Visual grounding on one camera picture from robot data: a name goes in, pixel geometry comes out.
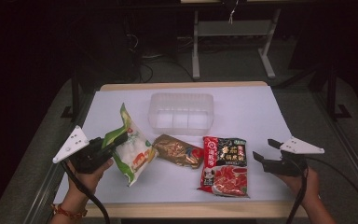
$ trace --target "red snack package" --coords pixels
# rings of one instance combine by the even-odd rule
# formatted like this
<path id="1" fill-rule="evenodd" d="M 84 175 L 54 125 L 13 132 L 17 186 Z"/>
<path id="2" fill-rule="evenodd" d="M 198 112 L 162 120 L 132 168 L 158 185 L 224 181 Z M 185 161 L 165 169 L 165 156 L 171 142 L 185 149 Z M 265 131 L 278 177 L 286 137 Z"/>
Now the red snack package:
<path id="1" fill-rule="evenodd" d="M 248 197 L 246 141 L 205 136 L 201 190 L 215 195 Z"/>

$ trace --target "metal stand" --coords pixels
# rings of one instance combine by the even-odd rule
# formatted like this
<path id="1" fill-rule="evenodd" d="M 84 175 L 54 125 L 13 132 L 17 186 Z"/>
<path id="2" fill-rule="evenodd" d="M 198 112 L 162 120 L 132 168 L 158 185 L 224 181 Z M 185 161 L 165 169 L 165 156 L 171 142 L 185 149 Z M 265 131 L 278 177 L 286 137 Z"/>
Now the metal stand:
<path id="1" fill-rule="evenodd" d="M 337 74 L 335 66 L 332 64 L 318 63 L 304 70 L 303 72 L 287 79 L 281 84 L 272 86 L 272 89 L 284 89 L 291 84 L 299 81 L 301 78 L 308 75 L 313 75 L 309 84 L 311 91 L 320 91 L 323 88 L 325 82 L 327 82 L 327 102 L 326 110 L 332 120 L 351 118 L 351 114 L 348 112 L 345 105 L 338 105 L 341 113 L 336 113 L 336 90 L 337 90 Z"/>
<path id="2" fill-rule="evenodd" d="M 275 28 L 278 23 L 281 10 L 275 10 L 272 20 L 260 21 L 199 21 L 199 12 L 194 15 L 194 46 L 193 46 L 193 78 L 200 78 L 199 63 L 199 36 L 217 36 L 217 35 L 265 35 L 266 44 L 259 49 L 260 59 L 266 69 L 269 78 L 275 78 L 275 73 L 267 56 Z"/>
<path id="3" fill-rule="evenodd" d="M 77 81 L 76 74 L 72 75 L 71 81 L 72 81 L 72 113 L 70 112 L 71 106 L 67 106 L 62 112 L 61 118 L 63 119 L 69 118 L 72 119 L 72 121 L 74 121 L 77 115 L 79 114 L 79 110 L 80 110 L 79 83 Z"/>

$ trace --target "bracelet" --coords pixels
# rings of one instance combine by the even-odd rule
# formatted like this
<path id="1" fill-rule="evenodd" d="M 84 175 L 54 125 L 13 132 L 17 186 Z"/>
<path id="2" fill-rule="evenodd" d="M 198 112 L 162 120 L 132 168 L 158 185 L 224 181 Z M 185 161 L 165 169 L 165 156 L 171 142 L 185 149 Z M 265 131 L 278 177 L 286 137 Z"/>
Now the bracelet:
<path id="1" fill-rule="evenodd" d="M 59 205 L 55 205 L 54 203 L 51 205 L 51 208 L 53 209 L 54 211 L 54 215 L 56 214 L 63 214 L 64 216 L 66 217 L 69 217 L 71 219 L 80 219 L 82 217 L 85 217 L 86 214 L 87 214 L 87 210 L 85 209 L 83 212 L 80 212 L 80 213 L 77 213 L 77 214 L 72 214 L 68 211 L 65 211 L 61 208 L 61 204 Z"/>

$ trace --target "hand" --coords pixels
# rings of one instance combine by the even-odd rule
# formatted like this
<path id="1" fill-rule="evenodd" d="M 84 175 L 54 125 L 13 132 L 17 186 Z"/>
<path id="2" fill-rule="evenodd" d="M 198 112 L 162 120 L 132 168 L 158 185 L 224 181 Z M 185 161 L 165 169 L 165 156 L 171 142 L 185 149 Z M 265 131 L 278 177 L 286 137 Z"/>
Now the hand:
<path id="1" fill-rule="evenodd" d="M 103 177 L 103 172 L 112 166 L 113 160 L 109 159 L 106 163 L 101 165 L 97 170 L 92 174 L 80 174 L 76 171 L 74 165 L 69 161 L 68 166 L 71 169 L 72 173 L 75 174 L 75 177 L 87 188 L 89 191 L 94 194 L 97 189 L 100 179 Z M 69 190 L 77 190 L 75 183 L 68 178 L 69 181 Z"/>
<path id="2" fill-rule="evenodd" d="M 307 191 L 305 193 L 302 205 L 305 206 L 308 203 L 314 202 L 314 200 L 319 200 L 319 176 L 312 168 L 308 168 L 305 172 L 308 172 L 307 176 Z M 297 195 L 302 187 L 301 176 L 293 177 L 286 175 L 277 175 L 289 189 L 293 192 L 294 195 Z"/>
<path id="3" fill-rule="evenodd" d="M 72 173 L 75 174 L 75 177 L 87 188 L 89 191 L 94 194 L 97 189 L 100 179 L 103 177 L 103 172 L 111 167 L 113 160 L 109 159 L 101 167 L 99 167 L 92 174 L 79 174 L 76 172 L 75 167 L 71 162 L 68 162 L 68 166 L 71 169 Z M 69 189 L 61 203 L 61 208 L 71 214 L 81 213 L 85 210 L 87 201 L 89 198 L 82 193 L 75 183 L 68 177 Z M 57 214 L 53 217 L 50 223 L 77 223 L 79 220 L 72 220 L 69 217 L 66 217 L 61 214 Z"/>
<path id="4" fill-rule="evenodd" d="M 310 223 L 325 223 L 325 224 L 335 224 L 336 221 L 331 217 L 330 213 L 324 207 L 321 199 L 319 198 L 319 176 L 312 168 L 306 170 L 305 175 L 307 175 L 307 190 L 305 192 L 304 199 L 301 205 L 304 207 L 305 211 L 310 218 Z M 301 176 L 285 176 L 277 175 L 289 189 L 293 192 L 294 195 L 297 195 L 302 187 Z"/>

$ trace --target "snack bag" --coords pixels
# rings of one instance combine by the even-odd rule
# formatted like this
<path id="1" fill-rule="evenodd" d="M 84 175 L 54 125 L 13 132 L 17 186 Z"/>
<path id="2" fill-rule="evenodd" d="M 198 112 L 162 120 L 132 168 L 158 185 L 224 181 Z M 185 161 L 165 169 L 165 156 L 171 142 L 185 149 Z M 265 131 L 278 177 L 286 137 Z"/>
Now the snack bag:
<path id="1" fill-rule="evenodd" d="M 113 152 L 113 158 L 118 169 L 127 176 L 129 186 L 138 179 L 138 176 L 156 156 L 156 150 L 151 147 L 150 142 L 131 120 L 124 104 L 120 108 L 123 127 L 107 133 L 103 140 L 103 147 L 112 143 L 116 137 L 127 133 L 128 140 L 117 146 Z"/>
<path id="2" fill-rule="evenodd" d="M 205 136 L 201 190 L 215 195 L 248 197 L 246 141 Z"/>
<path id="3" fill-rule="evenodd" d="M 158 152 L 160 158 L 177 165 L 191 166 L 193 169 L 199 168 L 204 159 L 203 148 L 192 146 L 167 134 L 156 138 L 153 149 Z"/>

